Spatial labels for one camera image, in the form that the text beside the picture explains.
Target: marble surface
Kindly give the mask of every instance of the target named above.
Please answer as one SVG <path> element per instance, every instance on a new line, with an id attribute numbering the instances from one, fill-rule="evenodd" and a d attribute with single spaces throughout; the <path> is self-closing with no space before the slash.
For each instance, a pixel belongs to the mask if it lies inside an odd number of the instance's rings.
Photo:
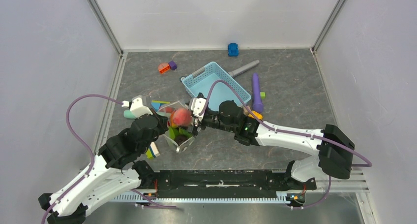
<path id="1" fill-rule="evenodd" d="M 159 64 L 171 60 L 177 63 L 178 69 L 160 75 Z M 225 50 L 129 53 L 117 98 L 131 100 L 143 95 L 149 107 L 151 100 L 188 101 L 191 96 L 180 82 L 181 76 L 212 61 L 231 71 L 253 60 L 259 60 L 260 64 L 235 80 L 252 94 L 251 77 L 258 73 L 261 91 L 266 93 L 262 113 L 265 121 L 296 128 L 324 128 L 326 124 L 334 124 L 318 69 L 308 49 L 240 50 L 238 57 L 229 57 Z M 123 117 L 123 110 L 115 107 L 108 136 L 130 127 L 132 120 Z M 288 162 L 308 156 L 278 147 L 244 146 L 233 140 L 233 134 L 211 128 L 201 131 L 194 143 L 180 154 L 163 138 L 156 144 L 160 156 L 148 160 L 154 170 L 285 169 Z"/>

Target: wall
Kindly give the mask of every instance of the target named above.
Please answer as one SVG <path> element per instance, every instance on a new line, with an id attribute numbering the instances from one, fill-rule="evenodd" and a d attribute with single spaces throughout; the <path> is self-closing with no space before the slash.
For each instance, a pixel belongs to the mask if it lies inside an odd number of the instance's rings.
<path id="1" fill-rule="evenodd" d="M 311 47 L 337 0 L 97 0 L 123 49 Z"/>
<path id="2" fill-rule="evenodd" d="M 76 97 L 107 94 L 118 56 L 86 0 L 0 0 L 0 223 L 40 223 L 37 198 L 89 163 L 65 112 Z M 88 144 L 102 99 L 74 106 Z"/>
<path id="3" fill-rule="evenodd" d="M 318 50 L 337 121 L 374 163 L 364 173 L 382 224 L 417 218 L 416 10 L 416 0 L 347 0 Z"/>

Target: yellow block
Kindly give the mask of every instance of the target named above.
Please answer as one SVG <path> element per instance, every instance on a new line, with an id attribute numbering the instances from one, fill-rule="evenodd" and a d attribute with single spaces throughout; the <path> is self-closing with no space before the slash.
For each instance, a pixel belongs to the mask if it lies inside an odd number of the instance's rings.
<path id="1" fill-rule="evenodd" d="M 255 112 L 254 110 L 252 110 L 252 113 L 259 119 L 262 120 L 263 116 L 257 112 Z"/>

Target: light blue tray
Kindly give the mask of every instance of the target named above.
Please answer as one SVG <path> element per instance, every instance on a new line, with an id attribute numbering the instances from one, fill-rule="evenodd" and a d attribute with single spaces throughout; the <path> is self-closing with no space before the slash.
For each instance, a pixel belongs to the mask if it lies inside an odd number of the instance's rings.
<path id="1" fill-rule="evenodd" d="M 239 94 L 245 103 L 251 99 L 250 94 L 236 80 L 234 80 L 225 70 L 223 70 L 216 62 L 211 62 L 204 67 L 198 69 L 191 75 L 182 80 L 185 89 L 192 97 L 197 97 L 198 93 L 203 93 L 207 97 L 212 84 L 216 80 L 224 80 Z M 211 93 L 208 107 L 211 110 L 218 111 L 219 105 L 223 101 L 233 100 L 238 106 L 241 106 L 238 97 L 222 83 L 217 83 Z"/>

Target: blue toy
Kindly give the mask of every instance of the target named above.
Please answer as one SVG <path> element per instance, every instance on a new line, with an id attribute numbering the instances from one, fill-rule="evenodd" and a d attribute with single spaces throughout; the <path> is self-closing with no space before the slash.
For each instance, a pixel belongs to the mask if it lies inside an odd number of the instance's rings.
<path id="1" fill-rule="evenodd" d="M 228 50 L 229 50 L 229 56 L 230 57 L 235 57 L 235 56 L 239 55 L 238 44 L 236 44 L 236 43 L 229 44 Z"/>

